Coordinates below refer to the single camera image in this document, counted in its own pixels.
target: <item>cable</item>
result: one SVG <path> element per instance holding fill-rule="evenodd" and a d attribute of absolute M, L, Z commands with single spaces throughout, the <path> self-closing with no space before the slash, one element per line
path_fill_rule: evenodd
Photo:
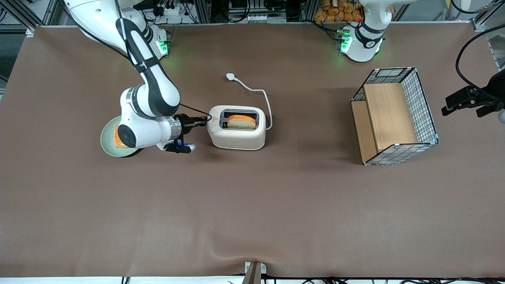
<path fill-rule="evenodd" d="M 309 23 L 312 23 L 313 25 L 315 25 L 316 27 L 324 30 L 326 32 L 326 34 L 328 35 L 329 38 L 331 38 L 332 40 L 334 41 L 342 41 L 341 39 L 338 39 L 338 38 L 335 38 L 333 36 L 331 36 L 330 32 L 337 32 L 337 29 L 330 29 L 330 28 L 327 28 L 323 25 L 323 22 L 321 22 L 321 25 L 319 25 L 317 22 L 313 21 L 313 20 L 303 20 L 302 22 L 309 22 Z"/>
<path fill-rule="evenodd" d="M 490 28 L 488 30 L 485 30 L 483 32 L 480 32 L 479 34 L 477 34 L 476 36 L 470 38 L 470 40 L 461 48 L 460 50 L 460 53 L 458 54 L 458 57 L 456 58 L 456 72 L 458 73 L 458 76 L 463 80 L 465 81 L 468 85 L 470 85 L 471 87 L 475 88 L 476 90 L 478 90 L 479 92 L 483 93 L 484 95 L 490 97 L 491 99 L 493 99 L 494 101 L 496 102 L 500 102 L 500 103 L 505 103 L 503 100 L 499 100 L 497 97 L 495 97 L 494 95 L 492 94 L 489 94 L 488 92 L 484 91 L 483 89 L 479 88 L 476 84 L 472 83 L 470 80 L 468 80 L 462 73 L 461 73 L 461 70 L 460 70 L 460 59 L 461 59 L 461 55 L 463 54 L 463 52 L 465 51 L 465 49 L 467 48 L 467 46 L 472 43 L 474 40 L 478 39 L 479 37 L 487 34 L 487 33 L 490 33 L 492 31 L 496 31 L 498 29 L 501 29 L 501 28 L 505 28 L 505 24 L 502 24 L 502 25 L 499 25 L 499 26 L 496 26 L 494 28 Z"/>
<path fill-rule="evenodd" d="M 196 18 L 193 16 L 193 13 L 189 9 L 189 5 L 188 5 L 187 1 L 183 0 L 183 1 L 181 1 L 181 3 L 183 5 L 184 9 L 188 12 L 188 16 L 191 19 L 191 21 L 193 21 L 193 23 L 195 23 L 195 24 L 198 24 L 198 21 L 196 20 Z"/>
<path fill-rule="evenodd" d="M 240 81 L 239 79 L 237 79 L 235 77 L 235 75 L 233 75 L 232 73 L 226 74 L 226 77 L 230 81 L 237 81 L 237 82 L 239 82 L 242 86 L 244 86 L 244 88 L 246 88 L 246 89 L 248 89 L 250 91 L 256 91 L 256 92 L 260 91 L 260 92 L 262 92 L 265 95 L 265 100 L 267 101 L 267 107 L 268 107 L 268 114 L 270 115 L 270 125 L 266 128 L 266 130 L 270 130 L 272 128 L 272 125 L 274 124 L 274 122 L 273 122 L 273 118 L 272 118 L 272 109 L 270 108 L 270 102 L 268 101 L 267 92 L 265 92 L 265 90 L 263 90 L 263 89 L 251 89 L 251 88 L 249 88 L 244 83 L 242 83 L 242 81 Z"/>
<path fill-rule="evenodd" d="M 344 22 L 346 22 L 346 23 L 347 23 L 347 25 L 349 25 L 349 26 L 351 26 L 351 27 L 353 27 L 353 28 L 355 28 L 355 29 L 357 29 L 357 28 L 359 28 L 359 27 L 360 27 L 360 24 L 359 24 L 359 23 L 358 23 L 358 25 L 355 27 L 355 26 L 351 25 L 349 22 L 347 22 L 346 20 L 344 20 Z"/>
<path fill-rule="evenodd" d="M 454 8 L 455 8 L 456 10 L 460 11 L 460 12 L 461 12 L 461 13 L 463 13 L 463 14 L 479 14 L 479 13 L 480 13 L 480 11 L 479 11 L 479 10 L 476 10 L 476 11 L 473 11 L 473 12 L 465 11 L 465 10 L 461 9 L 460 7 L 458 7 L 458 6 L 456 5 L 456 3 L 454 3 L 454 0 L 450 0 L 450 3 L 454 6 Z"/>
<path fill-rule="evenodd" d="M 183 105 L 183 104 L 179 104 L 179 105 L 180 105 L 180 106 L 183 106 L 183 107 L 185 107 L 185 108 L 187 108 L 187 109 L 194 110 L 194 111 L 196 111 L 196 112 L 206 114 L 206 115 L 209 117 L 209 118 L 207 119 L 207 121 L 210 121 L 210 120 L 212 119 L 212 115 L 210 115 L 210 114 L 208 114 L 208 113 L 206 113 L 206 112 L 204 112 L 204 111 L 197 110 L 197 109 L 194 109 L 194 108 L 192 108 L 192 107 L 189 107 L 189 106 L 187 106 L 187 105 Z"/>
<path fill-rule="evenodd" d="M 121 51 L 119 51 L 117 48 L 115 48 L 114 46 L 106 43 L 105 41 L 99 39 L 98 37 L 96 37 L 94 34 L 88 32 L 85 28 L 83 28 L 81 25 L 79 25 L 75 20 L 74 18 L 72 18 L 72 16 L 70 15 L 70 12 L 67 11 L 66 9 L 66 6 L 65 6 L 65 3 L 63 3 L 63 0 L 58 0 L 58 3 L 60 3 L 60 6 L 62 7 L 63 9 L 63 12 L 65 12 L 65 14 L 67 14 L 67 16 L 69 17 L 70 20 L 72 20 L 72 22 L 74 22 L 74 24 L 80 28 L 83 32 L 87 33 L 89 36 L 91 36 L 92 38 L 94 38 L 96 41 L 100 42 L 101 44 L 107 46 L 108 48 L 114 50 L 115 52 L 119 53 L 122 57 L 130 60 L 128 58 L 128 56 L 126 56 L 124 53 L 122 53 Z"/>
<path fill-rule="evenodd" d="M 445 282 L 441 282 L 440 279 L 407 279 L 403 280 L 400 282 L 400 284 L 406 284 L 406 283 L 414 283 L 414 284 L 450 284 L 456 281 L 473 281 L 473 282 L 480 282 L 483 284 L 492 284 L 492 282 L 487 281 L 485 279 L 479 279 L 479 278 L 471 278 L 471 277 L 460 277 L 452 280 L 448 280 Z"/>
<path fill-rule="evenodd" d="M 458 11 L 460 11 L 461 13 L 463 14 L 479 14 L 481 12 L 482 9 L 485 10 L 485 8 L 490 8 L 490 7 L 495 7 L 499 4 L 502 4 L 503 2 L 505 1 L 498 1 L 498 2 L 495 2 L 495 3 L 491 3 L 491 4 L 488 4 L 488 5 L 485 5 L 485 6 L 482 6 L 480 7 L 479 9 L 471 12 L 471 11 L 465 11 L 463 9 L 461 9 L 460 7 L 458 7 L 455 3 L 454 3 L 454 0 L 450 0 L 450 3 L 454 6 L 454 8 Z"/>
<path fill-rule="evenodd" d="M 119 1 L 114 0 L 114 2 L 116 3 L 116 9 L 118 11 L 119 21 L 121 22 L 121 37 L 123 37 L 123 41 L 125 43 L 126 54 L 128 55 L 128 60 L 131 62 L 131 64 L 135 65 L 135 64 L 133 64 L 133 61 L 131 58 L 132 56 L 130 55 L 130 43 L 126 39 L 125 24 L 124 24 L 123 14 L 121 13 L 121 8 L 119 7 Z"/>
<path fill-rule="evenodd" d="M 328 32 L 328 29 L 324 27 L 323 22 L 321 22 L 321 26 L 323 27 L 324 32 L 328 35 L 329 38 L 331 38 L 334 41 L 339 41 L 337 38 L 331 36 L 331 34 Z"/>
<path fill-rule="evenodd" d="M 144 13 L 144 10 L 140 9 L 140 11 L 142 12 L 142 15 L 144 16 L 144 20 L 145 20 L 146 23 L 149 23 L 149 21 L 151 21 L 154 24 L 155 20 L 153 18 L 149 17 L 149 21 L 148 21 L 147 20 L 147 16 Z"/>
<path fill-rule="evenodd" d="M 250 3 L 250 0 L 247 0 L 247 3 L 245 4 L 244 6 L 244 14 L 242 15 L 242 17 L 240 17 L 240 19 L 238 20 L 231 20 L 230 18 L 228 18 L 225 14 L 224 14 L 224 9 L 223 9 L 223 3 L 226 2 L 226 0 L 222 0 L 221 1 L 221 15 L 223 16 L 223 18 L 228 22 L 228 23 L 238 23 L 240 21 L 243 21 L 247 18 L 247 16 L 249 15 L 249 12 L 251 11 L 251 3 Z"/>
<path fill-rule="evenodd" d="M 172 36 L 170 37 L 170 43 L 174 41 L 175 38 L 175 32 L 177 31 L 177 24 L 175 25 L 174 32 L 172 33 Z"/>
<path fill-rule="evenodd" d="M 4 10 L 3 8 L 0 10 L 0 22 L 3 21 L 5 19 L 5 17 L 7 16 L 7 11 Z"/>

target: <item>power cord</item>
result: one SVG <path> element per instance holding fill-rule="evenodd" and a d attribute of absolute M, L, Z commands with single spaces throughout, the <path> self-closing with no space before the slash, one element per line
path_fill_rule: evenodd
<path fill-rule="evenodd" d="M 198 21 L 196 20 L 196 18 L 193 16 L 193 13 L 191 12 L 191 10 L 189 9 L 189 5 L 188 3 L 186 2 L 186 0 L 183 0 L 181 1 L 182 5 L 184 6 L 184 9 L 187 11 L 188 13 L 188 16 L 189 18 L 191 19 L 191 21 L 193 21 L 193 23 L 195 24 L 198 24 Z"/>
<path fill-rule="evenodd" d="M 467 83 L 469 86 L 475 88 L 476 90 L 478 90 L 479 92 L 483 93 L 484 95 L 490 97 L 491 99 L 493 99 L 494 101 L 496 102 L 500 102 L 500 103 L 505 103 L 503 100 L 499 100 L 497 97 L 495 97 L 494 95 L 484 91 L 483 89 L 479 88 L 476 84 L 472 83 L 469 79 L 467 79 L 462 73 L 461 73 L 461 70 L 460 70 L 460 59 L 461 59 L 461 55 L 463 55 L 463 52 L 465 51 L 465 49 L 467 48 L 468 45 L 470 45 L 474 40 L 478 39 L 479 37 L 487 34 L 487 33 L 490 33 L 492 31 L 496 31 L 498 29 L 501 29 L 501 28 L 505 28 L 505 24 L 502 24 L 502 25 L 499 25 L 499 26 L 496 26 L 494 28 L 490 28 L 488 30 L 485 30 L 483 32 L 480 32 L 478 33 L 476 36 L 470 38 L 470 40 L 461 48 L 460 50 L 460 53 L 458 54 L 458 57 L 456 58 L 456 72 L 458 73 L 458 76 L 465 82 Z"/>
<path fill-rule="evenodd" d="M 135 64 L 133 64 L 133 61 L 132 61 L 131 55 L 130 55 L 130 43 L 126 39 L 125 23 L 124 23 L 123 14 L 121 14 L 121 8 L 119 7 L 119 1 L 114 0 L 114 2 L 116 3 L 116 9 L 118 11 L 119 22 L 121 23 L 121 36 L 123 37 L 123 41 L 125 43 L 126 54 L 128 55 L 128 60 L 130 61 L 130 63 L 132 65 L 135 65 Z"/>
<path fill-rule="evenodd" d="M 144 9 L 140 9 L 140 11 L 142 12 L 142 15 L 144 16 L 144 20 L 145 20 L 146 23 L 149 23 L 149 22 L 151 22 L 153 24 L 155 23 L 155 20 L 153 18 L 151 18 L 151 17 L 149 17 L 149 20 L 147 20 L 147 16 L 144 13 Z"/>
<path fill-rule="evenodd" d="M 454 3 L 454 0 L 450 0 L 450 3 L 454 6 L 454 8 L 458 11 L 460 11 L 461 13 L 463 14 L 479 14 L 481 11 L 485 11 L 487 9 L 490 9 L 490 8 L 493 8 L 495 6 L 498 6 L 499 4 L 502 4 L 504 1 L 499 1 L 499 2 L 495 2 L 495 3 L 491 3 L 489 5 L 486 5 L 486 6 L 483 6 L 473 12 L 471 11 L 465 11 L 463 9 L 461 9 L 460 7 L 458 7 L 458 5 L 456 5 L 456 3 Z"/>
<path fill-rule="evenodd" d="M 210 121 L 210 120 L 212 119 L 212 115 L 210 115 L 210 114 L 208 114 L 208 113 L 206 113 L 206 112 L 204 112 L 204 111 L 197 110 L 197 109 L 195 109 L 195 108 L 192 108 L 192 107 L 189 107 L 189 106 L 187 106 L 187 105 L 183 105 L 183 104 L 179 104 L 179 105 L 180 105 L 180 106 L 183 106 L 183 107 L 185 107 L 185 108 L 187 108 L 187 109 L 194 110 L 194 111 L 196 111 L 196 112 L 206 114 L 206 115 L 209 117 L 209 118 L 207 119 L 207 121 Z"/>
<path fill-rule="evenodd" d="M 342 41 L 341 39 L 337 39 L 337 38 L 335 38 L 335 37 L 331 36 L 331 34 L 330 34 L 330 32 L 333 32 L 333 33 L 337 32 L 337 29 L 330 29 L 330 28 L 327 28 L 327 27 L 325 27 L 325 26 L 324 26 L 323 22 L 321 22 L 321 25 L 319 25 L 317 22 L 315 22 L 315 21 L 313 21 L 313 20 L 303 20 L 302 22 L 309 22 L 309 23 L 312 23 L 312 24 L 313 24 L 313 25 L 315 25 L 316 27 L 318 27 L 318 28 L 320 28 L 320 29 L 324 30 L 324 31 L 326 32 L 326 35 L 327 35 L 329 38 L 331 38 L 332 40 L 334 40 L 334 41 Z"/>
<path fill-rule="evenodd" d="M 0 10 L 0 22 L 3 21 L 5 19 L 5 17 L 7 16 L 7 11 L 4 10 L 3 8 Z"/>
<path fill-rule="evenodd" d="M 243 21 L 247 18 L 247 16 L 249 15 L 249 12 L 251 11 L 251 3 L 250 3 L 250 0 L 247 0 L 245 6 L 244 6 L 244 14 L 242 15 L 242 17 L 240 17 L 240 19 L 238 20 L 231 20 L 230 18 L 228 18 L 225 14 L 224 14 L 224 9 L 223 9 L 223 3 L 225 3 L 226 0 L 222 0 L 221 1 L 221 15 L 223 16 L 223 18 L 228 22 L 228 23 L 238 23 L 240 21 Z"/>
<path fill-rule="evenodd" d="M 270 126 L 268 126 L 266 128 L 266 130 L 270 130 L 272 128 L 272 125 L 273 125 L 273 119 L 272 119 L 272 109 L 270 108 L 270 102 L 268 101 L 267 92 L 265 92 L 265 90 L 263 90 L 263 89 L 251 89 L 251 88 L 249 88 L 244 83 L 242 83 L 242 81 L 240 81 L 239 79 L 237 79 L 233 73 L 226 74 L 226 78 L 228 78 L 228 80 L 230 80 L 230 81 L 237 81 L 237 82 L 239 82 L 242 86 L 244 86 L 244 88 L 246 88 L 246 89 L 248 89 L 250 91 L 256 91 L 256 92 L 260 91 L 260 92 L 262 92 L 265 95 L 265 100 L 267 101 L 267 107 L 268 107 L 268 114 L 270 115 Z"/>
<path fill-rule="evenodd" d="M 70 20 L 72 20 L 72 22 L 74 22 L 74 24 L 80 28 L 83 32 L 87 33 L 89 36 L 91 36 L 92 38 L 94 38 L 96 41 L 100 42 L 101 44 L 107 46 L 108 48 L 114 50 L 115 52 L 117 52 L 119 55 L 121 55 L 122 57 L 130 60 L 130 58 L 128 56 L 126 56 L 124 53 L 122 53 L 121 51 L 119 51 L 117 48 L 115 48 L 114 46 L 106 43 L 105 41 L 99 39 L 98 37 L 96 37 L 94 34 L 88 32 L 85 28 L 83 28 L 81 25 L 79 25 L 75 20 L 74 18 L 72 18 L 72 16 L 70 15 L 70 12 L 67 11 L 67 7 L 65 6 L 65 3 L 63 2 L 63 0 L 58 0 L 58 3 L 60 3 L 60 6 L 62 7 L 63 9 L 63 12 L 65 12 L 65 14 L 67 14 L 67 16 L 69 17 Z"/>
<path fill-rule="evenodd" d="M 170 43 L 172 43 L 174 41 L 176 32 L 177 32 L 177 24 L 175 25 L 174 32 L 172 33 L 172 36 L 170 37 Z"/>

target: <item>plate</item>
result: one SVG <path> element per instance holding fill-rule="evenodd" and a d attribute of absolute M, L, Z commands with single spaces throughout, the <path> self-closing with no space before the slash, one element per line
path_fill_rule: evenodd
<path fill-rule="evenodd" d="M 109 121 L 102 133 L 100 134 L 100 144 L 105 153 L 111 155 L 112 157 L 126 157 L 132 155 L 140 149 L 135 148 L 118 148 L 114 144 L 114 131 L 116 131 L 116 125 L 121 122 L 121 116 L 113 118 Z"/>

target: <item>wooden panel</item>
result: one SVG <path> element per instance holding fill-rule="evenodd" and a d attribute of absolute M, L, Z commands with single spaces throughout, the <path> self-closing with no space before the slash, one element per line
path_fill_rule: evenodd
<path fill-rule="evenodd" d="M 377 152 L 392 144 L 418 142 L 400 83 L 366 84 L 364 90 Z"/>
<path fill-rule="evenodd" d="M 352 108 L 352 116 L 354 116 L 358 143 L 360 144 L 361 160 L 365 163 L 377 154 L 367 102 L 353 101 L 350 105 Z"/>

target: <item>table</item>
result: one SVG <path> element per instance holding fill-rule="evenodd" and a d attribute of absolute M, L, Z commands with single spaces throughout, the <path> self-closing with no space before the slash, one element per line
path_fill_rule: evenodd
<path fill-rule="evenodd" d="M 392 24 L 355 63 L 312 25 L 180 27 L 163 66 L 182 103 L 274 113 L 256 152 L 151 147 L 113 158 L 99 143 L 119 95 L 141 78 L 78 29 L 25 39 L 0 103 L 2 276 L 224 275 L 259 260 L 274 276 L 505 274 L 503 137 L 496 115 L 442 117 L 465 86 L 454 69 L 469 23 Z M 440 145 L 390 167 L 361 165 L 349 101 L 370 71 L 416 66 Z M 484 38 L 462 71 L 497 72 Z M 180 108 L 180 112 L 196 114 Z"/>

